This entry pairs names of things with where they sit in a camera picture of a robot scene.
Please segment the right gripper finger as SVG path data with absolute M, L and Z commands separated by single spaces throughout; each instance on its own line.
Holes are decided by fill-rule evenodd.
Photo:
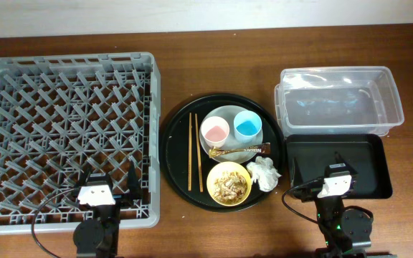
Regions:
M 348 171 L 352 176 L 357 175 L 357 171 L 342 157 L 339 152 L 335 152 L 335 161 L 340 168 Z
M 292 175 L 292 178 L 291 178 L 290 185 L 292 188 L 299 186 L 304 182 L 302 174 L 300 172 L 300 166 L 298 165 L 298 161 L 296 157 L 293 158 L 293 167 L 292 167 L 291 175 Z

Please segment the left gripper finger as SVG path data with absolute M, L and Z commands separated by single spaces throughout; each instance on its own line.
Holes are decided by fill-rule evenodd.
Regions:
M 134 163 L 130 162 L 130 167 L 127 173 L 127 200 L 129 204 L 134 204 L 135 201 L 141 200 L 143 197 L 141 186 L 139 183 L 139 178 L 136 174 L 136 169 Z
M 80 192 L 80 189 L 86 185 L 87 180 L 92 172 L 92 166 L 90 164 L 87 164 L 84 167 L 84 170 L 80 173 L 79 179 L 74 185 L 75 190 L 73 191 L 73 195 L 77 196 Z

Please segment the white napkin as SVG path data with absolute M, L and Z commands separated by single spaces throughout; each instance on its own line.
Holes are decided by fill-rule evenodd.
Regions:
M 281 177 L 271 158 L 258 156 L 254 162 L 246 165 L 246 169 L 252 182 L 258 183 L 260 190 L 264 192 L 272 191 L 278 185 L 279 177 Z

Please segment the brown instant coffee sachet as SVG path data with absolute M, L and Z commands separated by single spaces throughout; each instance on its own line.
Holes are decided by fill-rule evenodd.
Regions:
M 223 150 L 217 147 L 214 147 L 209 150 L 208 155 L 210 158 L 215 158 L 217 156 L 223 156 L 230 153 L 238 153 L 238 152 L 250 152 L 250 153 L 261 153 L 265 155 L 269 155 L 271 153 L 271 145 L 270 143 L 262 143 L 259 145 L 251 145 L 246 148 L 235 148 L 229 150 Z

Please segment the food scraps and rice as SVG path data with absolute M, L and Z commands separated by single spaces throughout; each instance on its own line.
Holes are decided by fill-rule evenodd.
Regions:
M 213 197 L 224 204 L 236 204 L 244 198 L 247 189 L 246 179 L 240 173 L 223 172 L 214 180 Z

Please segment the yellow plastic bowl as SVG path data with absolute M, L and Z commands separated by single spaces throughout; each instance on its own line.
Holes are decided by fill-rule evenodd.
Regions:
M 236 171 L 236 172 L 240 173 L 243 177 L 245 177 L 248 189 L 247 189 L 247 192 L 246 192 L 244 198 L 241 201 L 237 202 L 236 204 L 224 204 L 222 202 L 217 201 L 213 197 L 214 180 L 216 178 L 221 177 L 223 172 L 232 172 L 232 171 Z M 238 206 L 241 203 L 243 203 L 248 198 L 248 196 L 250 195 L 250 192 L 252 190 L 252 180 L 251 180 L 251 176 L 250 176 L 249 172 L 247 171 L 247 169 L 245 167 L 243 167 L 239 163 L 227 161 L 227 162 L 218 163 L 217 165 L 215 165 L 215 167 L 213 167 L 210 170 L 210 172 L 207 176 L 207 180 L 206 180 L 206 187 L 207 187 L 207 191 L 208 191 L 209 195 L 218 204 L 223 205 L 223 206 Z

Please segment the blue plastic cup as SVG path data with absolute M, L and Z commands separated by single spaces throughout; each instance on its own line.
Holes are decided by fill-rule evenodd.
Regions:
M 262 130 L 262 120 L 257 113 L 244 110 L 235 115 L 233 126 L 235 138 L 241 143 L 248 143 Z

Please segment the grey round plate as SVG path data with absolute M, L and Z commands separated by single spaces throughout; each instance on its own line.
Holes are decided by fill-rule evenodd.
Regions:
M 221 118 L 224 118 L 228 122 L 229 136 L 227 137 L 225 144 L 222 147 L 219 147 L 220 149 L 229 150 L 229 149 L 235 149 L 235 148 L 246 148 L 251 145 L 259 145 L 262 143 L 262 139 L 263 139 L 262 130 L 258 133 L 258 135 L 252 141 L 248 143 L 241 143 L 235 138 L 233 120 L 237 113 L 244 111 L 244 110 L 247 110 L 247 109 L 245 109 L 244 107 L 237 106 L 237 105 L 224 105 L 224 106 L 221 106 L 221 107 L 218 107 L 212 110 L 203 119 L 204 121 L 206 118 L 209 118 L 212 116 L 219 116 Z M 206 141 L 201 135 L 201 126 L 200 126 L 200 143 L 201 143 L 202 148 L 206 151 L 206 154 L 208 155 L 209 150 L 212 148 L 206 144 Z

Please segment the pink plastic cup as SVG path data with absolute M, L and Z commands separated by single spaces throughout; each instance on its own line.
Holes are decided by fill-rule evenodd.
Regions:
M 229 124 L 219 116 L 206 118 L 201 124 L 201 135 L 209 147 L 222 147 L 229 136 Z

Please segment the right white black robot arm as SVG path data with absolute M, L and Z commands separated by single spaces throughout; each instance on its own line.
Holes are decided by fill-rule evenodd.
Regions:
M 335 163 L 325 167 L 323 176 L 287 191 L 302 202 L 314 202 L 316 219 L 290 210 L 316 224 L 324 236 L 326 247 L 315 250 L 316 257 L 366 257 L 374 215 L 360 206 L 344 205 L 343 199 L 354 191 L 357 171 L 340 153 L 335 152 L 334 158 Z

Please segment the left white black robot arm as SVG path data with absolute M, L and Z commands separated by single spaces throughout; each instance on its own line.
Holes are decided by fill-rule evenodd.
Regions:
M 115 257 L 118 253 L 120 211 L 135 205 L 143 197 L 135 165 L 130 164 L 125 182 L 128 192 L 113 194 L 112 178 L 93 173 L 86 166 L 75 184 L 74 196 L 92 211 L 92 218 L 81 222 L 73 233 L 77 257 Z

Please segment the black rectangular waste tray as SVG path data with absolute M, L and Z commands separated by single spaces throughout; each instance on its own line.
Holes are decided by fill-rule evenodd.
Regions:
M 358 173 L 349 199 L 387 199 L 393 194 L 383 143 L 377 135 L 290 135 L 286 147 L 290 180 L 294 157 L 305 183 L 323 176 L 339 152 Z

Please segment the clear plastic waste bin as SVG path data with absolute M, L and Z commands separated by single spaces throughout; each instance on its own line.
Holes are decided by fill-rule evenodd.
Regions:
M 391 70 L 384 66 L 284 69 L 275 86 L 283 135 L 375 134 L 404 123 Z

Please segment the grey plastic dishwasher rack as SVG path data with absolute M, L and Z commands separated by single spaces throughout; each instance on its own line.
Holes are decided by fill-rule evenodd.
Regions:
M 84 167 L 124 194 L 131 161 L 143 197 L 120 225 L 155 226 L 160 116 L 151 53 L 0 58 L 0 235 L 72 231 L 92 218 L 70 193 Z

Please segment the round black serving tray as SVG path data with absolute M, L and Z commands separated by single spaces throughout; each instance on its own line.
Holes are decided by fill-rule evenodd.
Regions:
M 164 121 L 161 139 L 159 141 L 159 158 L 161 170 L 165 173 L 167 181 L 174 191 L 190 204 L 207 211 L 232 212 L 254 206 L 269 195 L 268 192 L 259 190 L 255 183 L 248 198 L 238 206 L 223 206 L 218 204 L 209 195 L 208 191 L 199 191 L 199 175 L 196 156 L 196 132 L 192 130 L 192 182 L 191 191 L 188 191 L 188 126 L 189 113 L 198 115 L 202 121 L 209 112 L 224 105 L 237 105 L 247 110 L 256 112 L 263 121 L 263 141 L 270 143 L 274 167 L 279 173 L 285 170 L 286 147 L 276 120 L 261 105 L 249 98 L 229 94 L 204 95 L 196 99 L 185 100 L 178 104 Z

